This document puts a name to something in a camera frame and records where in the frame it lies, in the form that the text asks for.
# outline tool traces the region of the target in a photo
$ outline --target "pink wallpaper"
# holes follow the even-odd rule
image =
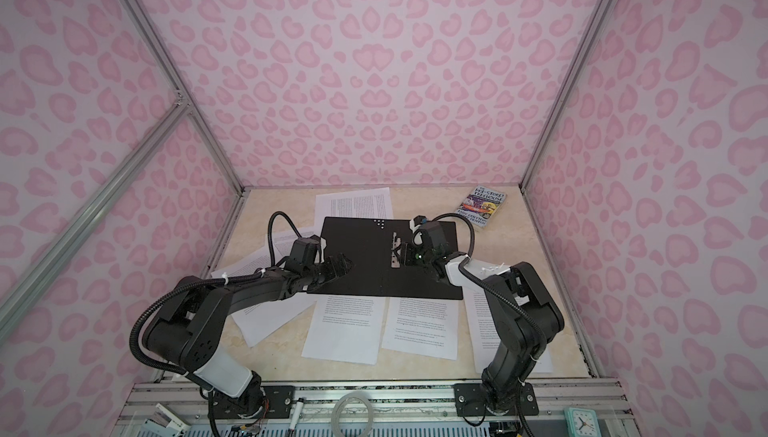
[[[108,432],[150,370],[138,315],[200,271],[234,193],[185,120],[0,350],[0,434]]]
[[[254,185],[517,182],[596,0],[143,0]]]
[[[0,299],[170,106],[117,0],[0,5]]]
[[[768,433],[768,0],[620,0],[534,208],[648,437]]]

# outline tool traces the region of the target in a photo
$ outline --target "black cable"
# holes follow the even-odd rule
[[[181,287],[176,287],[175,289],[171,290],[164,296],[160,297],[158,300],[156,300],[152,305],[150,305],[146,310],[144,310],[138,319],[136,319],[136,323],[134,324],[133,328],[130,330],[130,335],[128,336],[128,347],[130,349],[130,353],[140,362],[144,365],[150,366],[154,369],[159,370],[165,370],[167,372],[177,373],[180,375],[186,375],[187,371],[183,368],[181,368],[178,365],[161,362],[160,360],[153,359],[149,355],[145,354],[144,351],[139,346],[139,334],[141,334],[141,329],[144,327],[144,324],[147,323],[149,320],[149,317],[152,317],[152,314],[154,314],[159,308],[163,306],[168,300],[171,300],[172,298],[176,297],[177,295],[188,292],[189,290],[196,289],[197,287],[205,287],[205,286],[217,286],[219,284],[225,284],[227,282],[229,283],[242,283],[247,282],[251,279],[254,279],[255,277],[253,275],[249,276],[242,276],[242,277],[231,277],[227,281],[226,279],[207,279],[207,280],[197,280],[196,282],[187,283],[184,284]]]
[[[472,226],[472,222],[470,222],[469,219],[462,214],[454,212],[443,213],[432,220],[439,221],[440,219],[445,219],[446,217],[455,217],[457,219],[461,219],[464,221],[464,223],[467,224],[467,227],[469,227],[469,250],[467,250],[467,256],[472,257],[472,252],[475,251],[475,227]]]
[[[538,336],[538,347],[536,350],[534,350],[532,354],[533,360],[538,360],[540,356],[544,353],[544,350],[547,348],[547,336],[544,335],[544,331],[542,330],[542,327],[539,327],[536,321],[533,317],[531,317],[527,312],[525,312],[523,309],[520,308],[520,306],[512,301],[504,297],[501,293],[497,292],[496,289],[489,286],[485,281],[478,279],[473,275],[471,272],[469,272],[466,269],[466,265],[469,263],[469,257],[466,257],[464,260],[462,260],[461,263],[458,264],[458,271],[462,273],[462,275],[472,282],[474,282],[476,285],[480,286],[485,292],[490,293],[497,299],[499,299],[501,302],[503,302],[506,306],[510,307],[512,310],[515,311],[520,317],[523,318],[523,320],[533,328],[534,332],[536,332],[536,335]]]
[[[462,413],[464,413],[464,408],[466,408],[466,406],[469,404],[470,404],[469,402],[464,404],[464,406],[462,407]],[[462,419],[464,419],[464,422],[471,425],[472,427],[479,427],[480,425],[482,425],[482,423],[485,422],[485,415],[486,415],[487,409],[485,408],[485,403],[481,403],[481,404],[482,404],[482,419],[480,419],[480,422],[469,422],[467,418],[464,415],[462,415]]]
[[[208,391],[208,423],[210,424],[210,431],[214,434],[214,437],[221,437],[219,428],[216,427],[216,419],[214,418],[214,391]]]
[[[528,437],[534,437],[533,432],[531,431],[531,427],[528,426],[528,421],[525,420],[525,415],[523,415],[522,405],[521,401],[523,398],[523,384],[518,383],[517,385],[518,391],[514,393],[514,411],[518,415],[518,420],[520,421],[520,426],[518,428],[518,433],[520,433],[520,429],[525,429],[525,433],[528,434]]]
[[[282,216],[286,221],[288,221],[288,225],[290,225],[291,230],[293,230],[293,233],[296,234],[297,238],[301,238],[301,233],[299,233],[299,230],[296,229],[296,226],[293,225],[293,221],[290,219],[290,217],[285,213],[278,210],[277,212],[274,212],[272,216],[270,217],[270,222],[266,225],[266,241],[267,244],[270,246],[270,262],[271,266],[275,266],[275,248],[272,245],[272,224],[275,222],[275,219],[277,216]]]

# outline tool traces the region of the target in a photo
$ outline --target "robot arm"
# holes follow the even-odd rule
[[[485,291],[501,343],[482,373],[482,391],[490,410],[509,410],[516,405],[514,397],[519,395],[536,359],[563,329],[560,310],[530,264],[495,265],[472,259],[474,235],[468,253],[454,252],[449,249],[442,226],[423,216],[414,219],[413,227],[413,243],[398,248],[402,265],[425,267],[438,282],[479,286]],[[343,255],[324,261],[320,255],[320,238],[312,236],[296,240],[289,257],[253,276],[233,277],[225,282],[185,277],[136,322],[131,351],[142,363],[183,373],[203,389],[216,389],[238,415],[251,417],[264,401],[261,378],[219,346],[226,316],[258,303],[312,291],[351,269],[351,261]],[[528,297],[528,301],[519,306],[515,297]],[[157,314],[148,324],[142,343],[173,365],[149,358],[138,346],[140,331],[155,310]]]
[[[197,277],[181,279],[176,289],[185,290],[177,291],[162,304],[147,325],[142,344],[184,370],[185,376],[202,389],[215,389],[223,394],[220,398],[235,413],[251,417],[264,401],[261,377],[219,346],[226,316],[259,303],[311,291],[349,272],[349,259],[339,255],[321,262],[320,249],[317,236],[297,239],[290,256],[277,266],[261,269],[253,276],[234,277],[226,285]],[[146,319],[136,322],[136,335],[145,322]],[[136,356],[140,361],[146,360],[146,355]]]
[[[400,252],[404,265],[426,267],[438,282],[485,291],[496,333],[500,338],[493,361],[482,373],[485,404],[493,412],[509,410],[533,371],[539,355],[565,326],[563,316],[530,263],[514,266],[486,263],[452,252],[442,227],[424,216],[414,220],[414,243]],[[474,247],[474,229],[470,251]],[[518,305],[515,297],[527,297]]]

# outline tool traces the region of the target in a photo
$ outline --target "teal clock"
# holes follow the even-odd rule
[[[598,414],[590,409],[565,409],[565,422],[568,423],[570,437],[601,437]]]

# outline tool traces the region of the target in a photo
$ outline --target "clock face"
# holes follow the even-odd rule
[[[598,437],[600,435],[598,423],[592,413],[574,410],[571,413],[571,423],[574,427],[574,433],[579,437]]]

